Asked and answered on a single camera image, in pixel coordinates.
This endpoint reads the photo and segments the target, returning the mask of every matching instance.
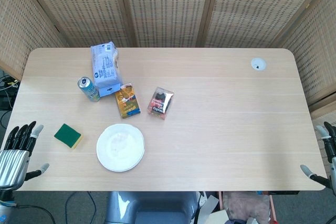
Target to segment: blue and silver can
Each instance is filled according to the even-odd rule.
[[[100,95],[89,77],[82,77],[78,80],[78,87],[92,102],[98,102]]]

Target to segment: sponge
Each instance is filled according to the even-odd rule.
[[[77,131],[75,131],[73,128],[71,128],[69,125],[66,125],[65,123],[54,135],[54,137],[62,141],[72,149],[74,149],[83,138],[81,134],[79,134]]]

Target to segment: snack package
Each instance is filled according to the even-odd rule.
[[[166,118],[167,109],[172,101],[174,92],[157,87],[148,105],[148,113]]]
[[[120,90],[118,50],[113,42],[91,47],[93,79],[101,97]]]
[[[120,90],[115,93],[115,98],[122,118],[128,118],[140,113],[138,101],[131,83],[121,86]]]

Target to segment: woven room divider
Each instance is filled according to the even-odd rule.
[[[71,46],[268,47],[305,0],[38,0]]]
[[[308,105],[336,91],[336,0],[310,3],[278,44],[296,58]]]
[[[35,0],[0,0],[0,68],[21,80],[38,47],[64,47],[64,38]]]
[[[122,0],[38,0],[68,37],[70,46],[89,47],[113,40],[117,47],[135,46],[128,36]]]

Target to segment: white paper plate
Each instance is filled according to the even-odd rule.
[[[113,172],[132,169],[140,162],[143,154],[143,135],[130,124],[107,127],[97,141],[99,162]]]

